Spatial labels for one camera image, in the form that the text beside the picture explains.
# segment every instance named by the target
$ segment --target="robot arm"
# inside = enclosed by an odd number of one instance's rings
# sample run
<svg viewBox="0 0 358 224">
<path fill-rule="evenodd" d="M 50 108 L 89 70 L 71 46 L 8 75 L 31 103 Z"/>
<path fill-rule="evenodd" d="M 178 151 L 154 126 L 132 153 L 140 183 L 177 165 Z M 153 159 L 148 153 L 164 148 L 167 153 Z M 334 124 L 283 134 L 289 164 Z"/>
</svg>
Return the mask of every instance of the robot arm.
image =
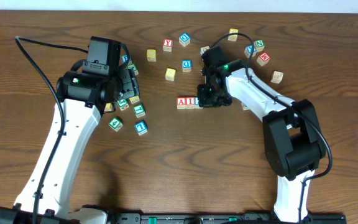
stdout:
<svg viewBox="0 0 358 224">
<path fill-rule="evenodd" d="M 268 85 L 262 82 L 251 68 L 248 68 L 249 75 L 255 82 L 271 95 L 277 96 L 281 101 L 292 105 L 295 101 L 280 95 Z M 226 77 L 226 86 L 229 94 L 242 101 L 247 107 L 262 121 L 262 118 L 269 113 L 283 111 L 286 108 L 262 93 L 253 83 L 248 81 L 245 73 L 245 68 L 240 68 L 233 71 L 229 77 Z M 287 129 L 292 128 L 292 125 L 287 125 Z M 274 205 L 274 212 L 276 216 L 283 222 L 298 222 L 299 203 L 302 190 L 302 181 L 305 177 L 310 177 L 314 174 L 314 170 L 308 170 L 298 174 L 294 180 L 288 180 L 286 177 L 277 176 L 277 200 Z M 308 198 L 308 189 L 310 181 L 306 182 L 305 192 L 303 194 L 303 206 L 301 211 L 301 218 L 307 216 L 306 201 Z"/>
<path fill-rule="evenodd" d="M 299 217 L 304 219 L 308 214 L 306 199 L 310 181 L 306 182 L 299 212 L 302 181 L 314 174 L 325 151 L 320 148 L 319 139 L 304 121 L 298 119 L 287 107 L 276 103 L 257 88 L 255 83 L 273 97 L 307 115 L 318 125 L 313 105 L 307 100 L 295 102 L 282 96 L 248 68 L 249 77 L 253 79 L 251 82 L 246 75 L 245 63 L 242 60 L 229 62 L 220 47 L 207 50 L 201 57 L 204 61 L 202 73 L 206 76 L 206 84 L 198 86 L 200 106 L 228 106 L 232 103 L 232 97 L 235 97 L 263 122 L 265 155 L 278 175 L 275 214 L 283 222 L 295 223 L 300 221 Z M 287 131 L 290 128 L 300 128 L 300 133 L 290 136 Z"/>
<path fill-rule="evenodd" d="M 77 218 L 76 214 L 68 215 L 71 188 L 84 148 L 99 124 L 106 103 L 139 95 L 133 71 L 123 69 L 125 64 L 119 66 L 121 47 L 129 56 L 124 44 L 115 40 L 92 37 L 88 58 L 75 63 L 71 70 L 58 80 L 57 96 L 64 112 L 65 130 L 45 180 L 41 183 L 43 185 L 37 213 L 42 215 L 42 218 L 63 220 Z M 16 198 L 14 209 L 0 209 L 0 223 L 6 222 L 3 218 L 14 217 L 13 214 L 18 210 L 26 215 L 33 212 L 40 177 L 57 141 L 60 122 L 60 112 L 56 104 L 52 127 L 37 165 L 27 185 Z M 103 212 L 97 217 L 106 218 Z M 91 215 L 88 218 L 81 218 L 82 223 L 87 223 L 85 222 L 87 219 L 89 223 L 94 221 Z"/>
</svg>

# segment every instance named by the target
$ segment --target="yellow block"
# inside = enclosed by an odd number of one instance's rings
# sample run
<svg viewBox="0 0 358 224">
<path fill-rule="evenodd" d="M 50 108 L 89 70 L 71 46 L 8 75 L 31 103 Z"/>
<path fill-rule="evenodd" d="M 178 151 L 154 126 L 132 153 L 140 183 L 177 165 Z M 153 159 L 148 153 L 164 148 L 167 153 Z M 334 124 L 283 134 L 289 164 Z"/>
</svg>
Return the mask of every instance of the yellow block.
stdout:
<svg viewBox="0 0 358 224">
<path fill-rule="evenodd" d="M 167 72 L 165 72 L 165 79 L 170 80 L 170 81 L 174 81 L 176 72 L 177 71 L 175 69 L 173 69 L 173 68 L 167 68 Z"/>
<path fill-rule="evenodd" d="M 106 103 L 106 107 L 104 108 L 104 111 L 112 111 L 112 104 Z"/>
<path fill-rule="evenodd" d="M 139 101 L 140 101 L 140 98 L 139 98 L 139 96 L 130 97 L 130 98 L 129 98 L 129 101 L 130 101 L 132 104 L 134 104 L 134 103 L 139 102 Z"/>
<path fill-rule="evenodd" d="M 237 29 L 230 29 L 230 31 L 229 31 L 230 34 L 232 34 L 232 33 L 234 33 L 234 32 L 239 32 L 239 30 L 237 30 Z M 236 40 L 237 40 L 237 36 L 238 36 L 238 35 L 230 35 L 230 36 L 228 37 L 228 39 L 229 39 L 230 41 L 236 41 Z"/>
<path fill-rule="evenodd" d="M 149 62 L 157 61 L 157 51 L 154 49 L 147 49 L 147 60 Z"/>
</svg>

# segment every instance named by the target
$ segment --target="wooden block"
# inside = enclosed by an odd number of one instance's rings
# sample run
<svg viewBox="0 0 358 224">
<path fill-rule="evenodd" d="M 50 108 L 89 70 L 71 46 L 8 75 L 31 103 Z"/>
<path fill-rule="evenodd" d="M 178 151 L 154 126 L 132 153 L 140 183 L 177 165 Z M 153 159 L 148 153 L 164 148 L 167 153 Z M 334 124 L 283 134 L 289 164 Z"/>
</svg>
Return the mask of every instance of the wooden block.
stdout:
<svg viewBox="0 0 358 224">
<path fill-rule="evenodd" d="M 157 61 L 157 51 L 154 49 L 147 49 L 147 60 L 149 62 Z"/>
<path fill-rule="evenodd" d="M 110 128 L 113 128 L 115 131 L 119 131 L 122 128 L 122 122 L 118 118 L 113 118 L 109 122 Z"/>
<path fill-rule="evenodd" d="M 147 126 L 144 123 L 144 121 L 141 121 L 141 122 L 135 124 L 135 130 L 139 134 L 139 136 L 141 136 L 142 134 L 147 133 Z"/>
<path fill-rule="evenodd" d="M 172 47 L 173 47 L 173 40 L 172 39 L 164 39 L 164 43 L 162 44 L 162 48 L 164 49 L 164 51 L 172 51 Z"/>
<path fill-rule="evenodd" d="M 256 47 L 256 52 L 261 52 L 265 48 L 265 42 L 263 40 L 255 40 L 254 45 Z"/>
<path fill-rule="evenodd" d="M 259 55 L 258 59 L 256 60 L 260 66 L 264 66 L 269 62 L 270 56 L 265 53 Z"/>
<path fill-rule="evenodd" d="M 246 50 L 244 51 L 244 53 L 246 53 L 247 58 L 249 58 L 249 56 L 251 55 L 252 52 L 252 45 L 248 45 L 246 47 Z M 256 53 L 256 48 L 254 48 L 254 53 L 252 54 L 252 56 L 254 56 Z"/>
<path fill-rule="evenodd" d="M 188 35 L 186 32 L 184 32 L 180 37 L 179 37 L 179 43 L 186 47 L 188 44 L 190 44 L 190 35 Z"/>
<path fill-rule="evenodd" d="M 279 84 L 281 82 L 281 80 L 283 80 L 283 76 L 284 76 L 284 73 L 274 71 L 273 75 L 272 75 L 271 82 Z"/>
<path fill-rule="evenodd" d="M 239 30 L 237 30 L 237 29 L 230 29 L 230 31 L 229 31 L 229 34 L 232 34 L 232 33 L 234 33 L 234 32 L 239 32 Z M 236 41 L 237 40 L 237 36 L 238 35 L 230 35 L 229 37 L 228 37 L 228 39 L 230 40 L 230 41 Z"/>
<path fill-rule="evenodd" d="M 200 105 L 199 105 L 198 97 L 197 97 L 197 96 L 195 97 L 194 102 L 195 102 L 195 108 L 196 108 L 196 109 L 203 109 L 203 108 L 200 107 Z"/>
<path fill-rule="evenodd" d="M 134 63 L 128 65 L 127 68 L 132 69 L 134 71 L 135 75 L 139 74 L 139 70 L 137 69 L 137 66 Z"/>
<path fill-rule="evenodd" d="M 200 50 L 200 54 L 202 55 L 202 54 L 205 53 L 208 49 L 209 49 L 209 46 L 202 47 L 201 50 Z"/>
<path fill-rule="evenodd" d="M 137 118 L 140 118 L 140 117 L 143 117 L 146 115 L 143 105 L 134 106 L 134 111 L 135 111 L 135 115 Z"/>
<path fill-rule="evenodd" d="M 183 72 L 191 72 L 191 60 L 182 60 L 181 68 Z"/>
<path fill-rule="evenodd" d="M 131 102 L 131 104 L 135 104 L 140 101 L 140 98 L 139 96 L 130 97 L 129 101 Z"/>
<path fill-rule="evenodd" d="M 127 100 L 119 100 L 117 101 L 117 105 L 122 111 L 129 107 Z"/>
<path fill-rule="evenodd" d="M 127 55 L 123 55 L 121 57 L 122 63 L 125 63 L 128 60 L 128 56 Z M 132 59 L 129 59 L 128 65 L 132 64 Z"/>
<path fill-rule="evenodd" d="M 177 108 L 178 109 L 186 109 L 186 97 L 178 97 L 177 98 Z"/>
<path fill-rule="evenodd" d="M 186 109 L 196 108 L 196 102 L 194 97 L 186 97 Z"/>
<path fill-rule="evenodd" d="M 165 79 L 170 81 L 175 81 L 175 74 L 177 71 L 173 68 L 167 68 L 167 72 L 165 72 Z"/>
<path fill-rule="evenodd" d="M 106 107 L 104 107 L 104 112 L 107 111 L 112 111 L 112 104 L 111 103 L 106 103 Z"/>
<path fill-rule="evenodd" d="M 241 103 L 242 110 L 249 110 L 249 107 L 245 103 Z"/>
</svg>

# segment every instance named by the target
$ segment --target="wooden table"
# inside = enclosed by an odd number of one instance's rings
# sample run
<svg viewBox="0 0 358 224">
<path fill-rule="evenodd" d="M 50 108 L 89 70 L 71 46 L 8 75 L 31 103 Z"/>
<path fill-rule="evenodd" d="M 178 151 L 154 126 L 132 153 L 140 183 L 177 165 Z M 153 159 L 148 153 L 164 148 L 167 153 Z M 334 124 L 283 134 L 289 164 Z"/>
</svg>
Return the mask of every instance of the wooden table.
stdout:
<svg viewBox="0 0 358 224">
<path fill-rule="evenodd" d="M 265 155 L 262 123 L 239 101 L 214 109 L 177 110 L 177 96 L 196 95 L 200 47 L 230 28 L 263 39 L 270 62 L 256 74 L 272 88 L 313 102 L 334 155 L 332 172 L 314 180 L 311 212 L 343 212 L 358 223 L 358 15 L 162 12 L 0 11 L 0 206 L 11 207 L 28 181 L 49 132 L 54 100 L 14 42 L 16 35 L 86 48 L 92 35 L 125 42 L 139 67 L 149 132 L 138 136 L 132 109 L 106 114 L 88 142 L 71 193 L 71 210 L 84 204 L 145 213 L 234 213 L 271 210 L 277 178 Z M 182 47 L 178 37 L 191 35 Z M 173 52 L 162 40 L 174 40 Z M 231 60 L 248 45 L 221 42 Z M 86 55 L 25 44 L 52 83 Z M 148 62 L 147 49 L 157 49 Z M 191 59 L 191 73 L 181 60 Z M 174 82 L 167 67 L 177 69 Z M 116 133 L 108 122 L 120 116 Z M 323 159 L 317 170 L 327 166 Z"/>
</svg>

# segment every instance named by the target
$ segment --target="toy block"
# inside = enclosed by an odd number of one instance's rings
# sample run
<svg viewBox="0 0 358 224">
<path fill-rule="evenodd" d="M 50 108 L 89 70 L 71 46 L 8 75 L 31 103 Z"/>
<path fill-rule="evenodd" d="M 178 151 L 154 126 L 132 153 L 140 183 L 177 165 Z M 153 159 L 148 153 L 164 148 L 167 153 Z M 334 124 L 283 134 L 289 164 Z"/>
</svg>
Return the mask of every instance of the toy block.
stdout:
<svg viewBox="0 0 358 224">
<path fill-rule="evenodd" d="M 239 32 L 239 30 L 237 30 L 237 29 L 230 29 L 230 31 L 229 31 L 229 34 L 232 34 L 232 33 L 235 33 L 235 32 Z M 237 36 L 238 35 L 230 35 L 229 37 L 228 37 L 228 39 L 230 40 L 230 41 L 236 41 L 237 40 Z"/>
<path fill-rule="evenodd" d="M 127 68 L 132 69 L 134 71 L 135 75 L 139 74 L 139 70 L 137 69 L 137 66 L 134 63 L 128 65 Z"/>
<path fill-rule="evenodd" d="M 283 76 L 284 76 L 284 73 L 278 72 L 278 71 L 274 71 L 274 72 L 273 72 L 273 75 L 272 75 L 272 80 L 271 80 L 271 82 L 272 82 L 272 83 L 277 83 L 277 84 L 279 84 L 279 83 L 281 82 L 281 80 L 283 80 Z"/>
<path fill-rule="evenodd" d="M 260 66 L 264 66 L 269 62 L 270 56 L 265 53 L 259 55 L 258 59 L 256 60 Z"/>
<path fill-rule="evenodd" d="M 104 107 L 104 112 L 107 111 L 112 111 L 112 104 L 111 103 L 106 103 L 106 107 Z"/>
<path fill-rule="evenodd" d="M 265 42 L 263 40 L 255 40 L 254 45 L 256 47 L 256 52 L 261 52 L 265 48 Z"/>
<path fill-rule="evenodd" d="M 245 103 L 241 103 L 242 110 L 249 110 L 249 107 Z"/>
<path fill-rule="evenodd" d="M 196 109 L 203 109 L 203 108 L 200 107 L 200 105 L 199 105 L 198 97 L 197 97 L 197 96 L 195 97 L 194 102 L 195 102 L 195 108 L 196 108 Z"/>
<path fill-rule="evenodd" d="M 119 131 L 122 128 L 122 122 L 118 118 L 113 118 L 109 122 L 110 128 L 113 128 L 115 131 Z"/>
<path fill-rule="evenodd" d="M 249 56 L 251 55 L 252 52 L 252 45 L 248 45 L 246 47 L 246 51 L 244 53 L 246 53 L 247 58 L 249 58 Z M 254 47 L 254 53 L 252 54 L 252 56 L 254 56 L 256 53 L 256 48 Z"/>
<path fill-rule="evenodd" d="M 131 104 L 135 104 L 140 101 L 140 98 L 139 96 L 130 97 L 129 101 L 131 102 Z"/>
<path fill-rule="evenodd" d="M 170 81 L 175 81 L 176 70 L 173 68 L 167 68 L 167 72 L 165 72 L 165 79 Z"/>
<path fill-rule="evenodd" d="M 173 47 L 173 40 L 171 39 L 164 39 L 164 43 L 162 44 L 162 48 L 164 51 L 172 51 L 172 47 Z"/>
<path fill-rule="evenodd" d="M 208 49 L 209 49 L 209 46 L 202 47 L 201 50 L 200 50 L 200 54 L 202 55 L 202 54 L 205 53 Z"/>
<path fill-rule="evenodd" d="M 147 60 L 149 62 L 157 61 L 157 52 L 154 49 L 147 49 Z"/>
<path fill-rule="evenodd" d="M 142 134 L 147 133 L 147 127 L 144 121 L 141 121 L 137 124 L 135 124 L 136 132 L 141 136 Z"/>
<path fill-rule="evenodd" d="M 186 97 L 186 109 L 196 108 L 196 102 L 194 97 Z"/>
<path fill-rule="evenodd" d="M 177 108 L 178 109 L 186 109 L 186 97 L 178 97 L 177 98 Z"/>
<path fill-rule="evenodd" d="M 134 111 L 135 111 L 135 115 L 137 118 L 140 118 L 140 117 L 143 117 L 146 115 L 143 105 L 134 106 Z"/>
<path fill-rule="evenodd" d="M 123 63 L 125 63 L 127 60 L 128 60 L 128 56 L 127 55 L 123 55 L 121 57 L 121 60 Z M 128 61 L 128 65 L 132 64 L 132 59 L 130 58 L 129 61 Z"/>
<path fill-rule="evenodd" d="M 190 35 L 185 32 L 179 37 L 179 43 L 186 47 L 188 44 L 190 44 L 190 39 Z"/>
<path fill-rule="evenodd" d="M 191 72 L 191 60 L 182 60 L 181 68 L 183 72 Z"/>
<path fill-rule="evenodd" d="M 129 107 L 127 100 L 119 100 L 117 101 L 117 105 L 122 111 Z"/>
</svg>

